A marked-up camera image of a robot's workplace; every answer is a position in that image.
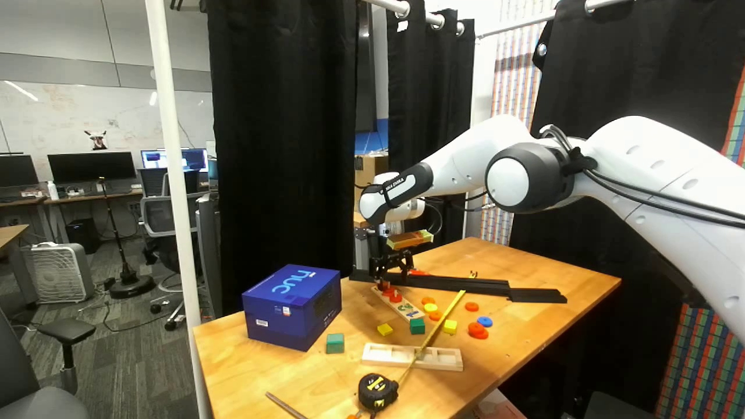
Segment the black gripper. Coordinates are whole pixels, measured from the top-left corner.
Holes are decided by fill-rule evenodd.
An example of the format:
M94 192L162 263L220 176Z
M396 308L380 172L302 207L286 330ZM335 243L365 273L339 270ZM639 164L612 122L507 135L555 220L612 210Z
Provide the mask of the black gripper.
M353 230L353 279L381 279L392 267L402 266L402 254L393 251L375 228Z

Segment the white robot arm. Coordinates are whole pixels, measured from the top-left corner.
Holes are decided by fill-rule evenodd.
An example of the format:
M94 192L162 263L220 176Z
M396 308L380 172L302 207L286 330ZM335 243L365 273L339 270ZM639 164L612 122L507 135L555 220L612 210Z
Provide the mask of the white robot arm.
M429 199L472 192L511 215L581 199L606 205L745 340L745 169L687 132L619 116L579 139L494 116L365 187L359 212L369 224L406 222Z

